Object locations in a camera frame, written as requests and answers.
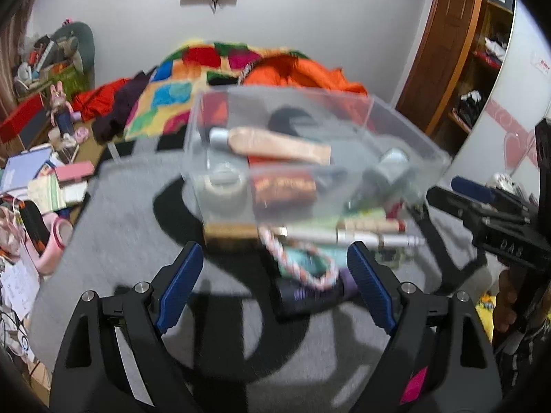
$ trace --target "colorful patchwork quilt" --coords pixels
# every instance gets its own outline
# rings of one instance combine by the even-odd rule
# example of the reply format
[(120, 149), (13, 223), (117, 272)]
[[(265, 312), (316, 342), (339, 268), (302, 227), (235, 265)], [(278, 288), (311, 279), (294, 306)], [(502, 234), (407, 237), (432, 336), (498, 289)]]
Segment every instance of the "colorful patchwork quilt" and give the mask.
[(306, 57), (287, 48), (191, 41), (170, 54), (151, 76), (125, 127), (125, 139), (177, 131), (187, 123), (194, 96), (214, 85), (237, 84), (241, 71), (271, 55)]

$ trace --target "orange blanket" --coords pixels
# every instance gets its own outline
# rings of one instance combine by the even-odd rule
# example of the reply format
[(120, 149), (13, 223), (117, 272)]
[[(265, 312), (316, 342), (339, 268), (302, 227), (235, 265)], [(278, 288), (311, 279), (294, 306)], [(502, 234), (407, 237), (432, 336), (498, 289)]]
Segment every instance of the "orange blanket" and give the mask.
[(243, 85), (317, 87), (367, 95), (362, 84), (346, 80), (342, 69), (328, 70), (314, 60), (290, 55), (260, 60), (244, 79)]
[[(365, 87), (359, 82), (346, 80), (342, 69), (328, 70), (314, 60), (290, 55), (277, 55), (259, 60), (245, 76), (242, 84), (314, 87), (367, 96)], [(337, 113), (344, 112), (347, 118), (359, 125), (365, 123), (368, 112), (367, 98), (337, 98), (331, 99), (329, 102), (340, 106)]]

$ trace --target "curtain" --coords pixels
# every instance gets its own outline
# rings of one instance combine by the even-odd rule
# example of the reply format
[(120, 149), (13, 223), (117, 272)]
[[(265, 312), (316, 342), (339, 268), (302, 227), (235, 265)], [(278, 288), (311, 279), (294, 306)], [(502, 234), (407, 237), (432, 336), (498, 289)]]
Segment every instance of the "curtain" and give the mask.
[(12, 68), (19, 63), (18, 44), (25, 37), (34, 0), (23, 0), (0, 34), (0, 123), (17, 107)]

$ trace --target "person's arm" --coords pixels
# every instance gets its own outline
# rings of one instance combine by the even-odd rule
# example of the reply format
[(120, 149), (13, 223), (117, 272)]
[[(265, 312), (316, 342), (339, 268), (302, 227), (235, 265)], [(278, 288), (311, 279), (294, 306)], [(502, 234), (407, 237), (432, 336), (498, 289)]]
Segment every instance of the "person's arm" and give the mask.
[[(510, 325), (516, 320), (516, 313), (512, 305), (516, 301), (517, 293), (510, 280), (509, 270), (499, 275), (499, 293), (495, 298), (493, 312), (494, 328), (500, 332), (507, 332)], [(547, 290), (541, 308), (531, 320), (530, 329), (522, 339), (519, 348), (514, 354), (498, 353), (495, 358), (501, 378), (501, 387), (506, 394), (519, 380), (529, 372), (529, 368), (538, 358), (538, 353), (544, 347), (549, 332), (547, 313), (551, 307), (551, 291)]]

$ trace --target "hand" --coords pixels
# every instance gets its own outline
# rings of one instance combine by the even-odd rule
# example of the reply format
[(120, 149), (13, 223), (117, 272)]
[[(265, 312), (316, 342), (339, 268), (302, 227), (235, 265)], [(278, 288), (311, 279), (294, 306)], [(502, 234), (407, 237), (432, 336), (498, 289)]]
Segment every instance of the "hand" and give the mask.
[[(499, 332), (507, 332), (509, 326), (516, 320), (516, 313), (512, 305), (517, 299), (517, 292), (510, 280), (509, 269), (504, 270), (499, 275), (499, 293), (495, 297), (495, 308), (493, 313), (494, 328)], [(530, 317), (528, 327), (530, 329), (539, 328), (547, 317), (551, 308), (551, 286), (543, 295), (542, 303), (539, 308)]]
[(517, 299), (517, 293), (509, 280), (509, 270), (499, 275), (499, 293), (495, 297), (493, 313), (494, 328), (500, 332), (507, 332), (509, 326), (516, 320), (516, 313), (512, 305)]

